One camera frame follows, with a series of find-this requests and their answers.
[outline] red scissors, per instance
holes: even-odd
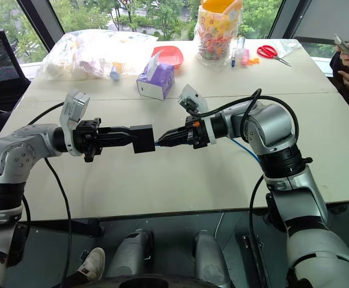
[[[264,57],[264,58],[278,60],[281,63],[284,63],[285,65],[292,67],[292,65],[287,63],[287,61],[285,61],[282,58],[278,57],[277,50],[274,49],[272,46],[263,45],[263,46],[259,47],[257,49],[257,54],[259,54],[259,56]]]

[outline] white table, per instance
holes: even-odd
[[[254,50],[266,42],[247,40],[247,45]],[[216,74],[198,63],[191,43],[170,44],[181,48],[185,62],[177,72],[169,99],[139,96],[136,76],[119,83],[50,82],[37,77],[1,136],[62,101],[72,87],[91,96],[85,119],[101,117],[102,127],[152,124],[155,139],[184,125],[187,114],[175,98],[186,83],[207,98],[211,109],[235,100],[233,95],[248,95],[262,87],[264,93],[277,94],[295,110],[300,123],[298,145],[304,157],[314,159],[310,167],[324,200],[349,201],[349,107],[303,49],[286,57],[292,68],[262,59],[260,65],[233,70],[227,67]],[[60,112],[49,113],[39,123],[58,123]],[[105,148],[93,163],[69,154],[50,162],[64,184],[73,218],[246,209],[261,175],[251,156],[228,139],[218,139],[217,145],[197,150],[182,145],[134,154],[128,145]],[[263,184],[255,207],[266,206],[266,193]],[[60,191],[43,161],[33,168],[25,195],[33,220],[66,219]]]

